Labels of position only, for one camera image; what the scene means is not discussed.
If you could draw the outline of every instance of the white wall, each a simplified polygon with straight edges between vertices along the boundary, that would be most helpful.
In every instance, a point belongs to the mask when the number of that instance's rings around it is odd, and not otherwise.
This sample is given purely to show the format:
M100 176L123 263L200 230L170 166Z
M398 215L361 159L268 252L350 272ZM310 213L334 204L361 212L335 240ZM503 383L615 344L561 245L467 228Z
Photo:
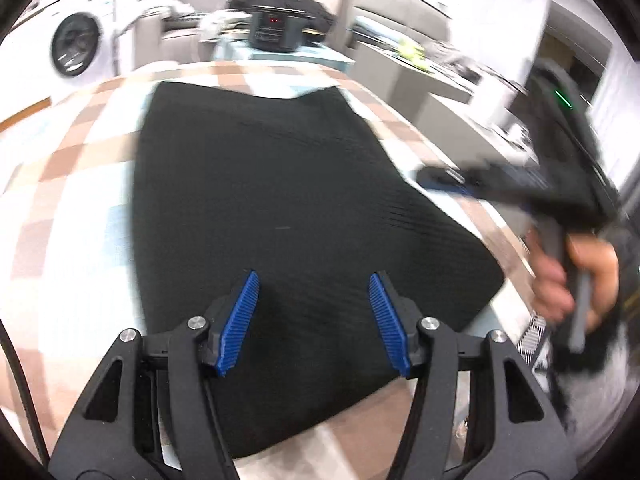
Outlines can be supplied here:
M551 1L546 20L556 39L561 40L598 76L602 75L611 51L611 41L582 18Z
M603 165L620 186L640 155L640 66L592 0L446 0L452 42L508 78L524 82L538 49L549 2L578 16L611 48L590 110L600 139Z
M51 96L49 53L42 40L49 27L42 18L23 23L0 44L0 122Z

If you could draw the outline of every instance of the black device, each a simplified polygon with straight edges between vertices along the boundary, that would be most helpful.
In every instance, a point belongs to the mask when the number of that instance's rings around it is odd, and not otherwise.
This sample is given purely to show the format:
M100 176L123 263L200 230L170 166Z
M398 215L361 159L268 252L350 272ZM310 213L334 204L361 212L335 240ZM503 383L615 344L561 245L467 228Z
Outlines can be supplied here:
M485 338L455 333L400 298L385 273L371 279L380 284L375 290L370 286L370 302L390 360L396 365L398 353L403 354L408 366L402 374L418 378L388 480L568 480L575 475L575 460L550 401L503 333ZM29 478L238 480L204 379L222 381L235 364L257 298L258 277L249 270L203 316L185 319L170 332L143 336L123 330L69 415L48 470L33 460ZM381 310L381 301L389 307ZM389 331L388 316L399 319L402 328ZM394 336L404 337L406 344L394 346ZM461 370L471 371L472 378L465 457L445 471ZM162 460L159 374L168 376L170 427L182 470ZM10 444L26 452L17 438Z
M254 6L249 45L270 52L293 52L305 43L303 30L309 20L303 10Z
M564 265L576 304L574 313L554 328L553 342L580 353L591 304L591 277L575 268L565 238L571 232L597 233L617 219L618 192L600 167L586 105L565 70L552 60L537 60L528 90L535 120L527 126L537 164L425 167L416 181L427 189L518 205L532 214L543 249Z

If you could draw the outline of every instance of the sofa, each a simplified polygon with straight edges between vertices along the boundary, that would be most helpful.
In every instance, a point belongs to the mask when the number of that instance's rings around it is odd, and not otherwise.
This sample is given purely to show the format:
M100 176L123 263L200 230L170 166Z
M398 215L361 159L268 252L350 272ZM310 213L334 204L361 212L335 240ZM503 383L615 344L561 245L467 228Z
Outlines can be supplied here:
M351 41L351 25L357 16L402 32L422 45L449 39L449 17L422 0L340 0L326 44L348 57L353 58L357 47Z
M207 12L224 9L229 0L180 0L196 10L184 19L164 20L159 14L143 16L133 27L134 68L160 60L193 63L211 58L213 45L198 40L198 21Z
M229 0L180 1L198 12L213 12L223 9ZM421 44L449 37L449 18L422 0L337 0L337 5L320 1L336 14L326 44L349 57L354 54L350 29L356 16L372 18ZM140 18L134 26L134 68L158 60L209 60L213 45L198 41L197 23L197 16L191 21L167 21L158 15Z

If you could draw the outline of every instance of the black cable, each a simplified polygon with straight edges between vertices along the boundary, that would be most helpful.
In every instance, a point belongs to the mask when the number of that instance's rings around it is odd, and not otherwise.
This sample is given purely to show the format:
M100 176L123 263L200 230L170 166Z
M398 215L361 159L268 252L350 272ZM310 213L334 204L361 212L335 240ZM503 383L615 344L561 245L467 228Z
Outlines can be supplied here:
M11 368L11 372L14 375L15 384L18 387L20 400L24 407L24 413L27 416L27 422L29 424L29 429L31 430L31 436L33 437L33 441L36 445L38 456L40 457L40 462L42 462L42 465L46 468L49 466L49 452L47 451L47 444L44 442L44 436L38 421L36 407L33 404L33 398L31 397L31 391L29 390L29 383L27 382L27 377L24 375L24 370L22 369L22 364L20 364L20 359L15 351L14 344L11 342L11 338L9 338L9 334L4 328L4 324L2 324L1 319L0 346L2 347L2 351L4 351L7 362L9 363L9 368Z
M0 410L0 464L2 478L55 480L27 449Z

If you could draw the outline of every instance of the black cloth pile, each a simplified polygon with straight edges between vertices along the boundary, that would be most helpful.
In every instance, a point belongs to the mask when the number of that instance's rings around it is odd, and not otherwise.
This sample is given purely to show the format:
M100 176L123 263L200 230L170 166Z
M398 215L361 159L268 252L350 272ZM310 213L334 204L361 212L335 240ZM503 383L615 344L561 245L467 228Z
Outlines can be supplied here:
M332 13L315 0L229 0L226 3L229 9L243 10L248 13L251 13L251 10L256 5L304 10L309 16L313 17L311 27L323 34L329 32L334 22Z
M149 333L204 313L242 269L260 277L238 364L212 383L234 457L397 376L369 305L373 272L454 330L504 280L337 88L289 100L160 83L136 152L132 235Z

